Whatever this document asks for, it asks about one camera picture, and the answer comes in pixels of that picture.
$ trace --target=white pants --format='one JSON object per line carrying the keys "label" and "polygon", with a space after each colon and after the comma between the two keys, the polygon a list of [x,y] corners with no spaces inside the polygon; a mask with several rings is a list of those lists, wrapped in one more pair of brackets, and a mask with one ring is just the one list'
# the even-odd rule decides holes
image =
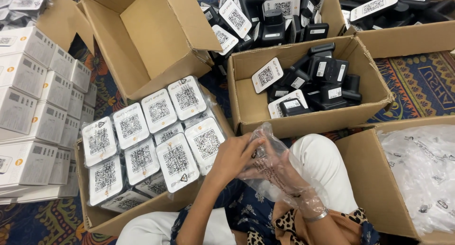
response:
{"label": "white pants", "polygon": [[[297,140],[291,152],[302,162],[304,169],[319,180],[327,191],[328,208],[342,213],[356,210],[357,204],[341,155],[328,138],[310,134]],[[171,228],[178,217],[176,212],[153,212],[131,220],[122,230],[117,245],[167,245]],[[235,245],[224,208],[214,209],[208,219],[205,245]]]}

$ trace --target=person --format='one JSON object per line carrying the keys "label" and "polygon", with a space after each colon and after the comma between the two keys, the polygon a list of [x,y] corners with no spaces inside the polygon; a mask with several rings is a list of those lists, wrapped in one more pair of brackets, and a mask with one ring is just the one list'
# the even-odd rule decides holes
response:
{"label": "person", "polygon": [[[131,220],[117,245],[378,244],[378,233],[357,206],[347,170],[331,140],[310,134],[278,155],[266,137],[253,141],[250,137],[250,133],[229,137],[219,146],[192,205],[181,212],[153,212]],[[291,195],[294,207],[273,203],[240,180],[264,178],[264,173],[248,168],[258,147],[265,147],[279,166],[276,174],[282,185],[301,188]],[[295,175],[296,169],[287,160],[289,153],[323,185],[328,208],[315,189]]]}

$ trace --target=ornate carpet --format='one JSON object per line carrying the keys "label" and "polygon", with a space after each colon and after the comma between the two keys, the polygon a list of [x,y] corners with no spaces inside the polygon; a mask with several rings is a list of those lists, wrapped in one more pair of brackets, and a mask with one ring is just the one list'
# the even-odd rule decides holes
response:
{"label": "ornate carpet", "polygon": [[[218,2],[218,0],[198,0]],[[98,86],[95,118],[125,107],[99,50],[91,54],[80,38],[69,52],[92,70]],[[376,59],[381,74],[395,96],[389,111],[381,110],[369,123],[455,114],[455,61],[448,52]],[[231,117],[226,79],[208,73],[199,79],[217,96],[227,118]],[[358,130],[327,132],[333,140]],[[116,237],[91,234],[82,223],[79,197],[0,207],[0,245],[113,245]]]}

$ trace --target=silver bangle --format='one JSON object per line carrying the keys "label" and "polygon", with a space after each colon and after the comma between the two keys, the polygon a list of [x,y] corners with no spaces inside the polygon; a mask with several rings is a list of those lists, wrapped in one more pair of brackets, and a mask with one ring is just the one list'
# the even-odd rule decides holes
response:
{"label": "silver bangle", "polygon": [[325,208],[324,212],[321,215],[314,217],[314,218],[304,218],[304,220],[306,223],[313,223],[313,222],[323,219],[327,215],[328,215],[328,209]]}

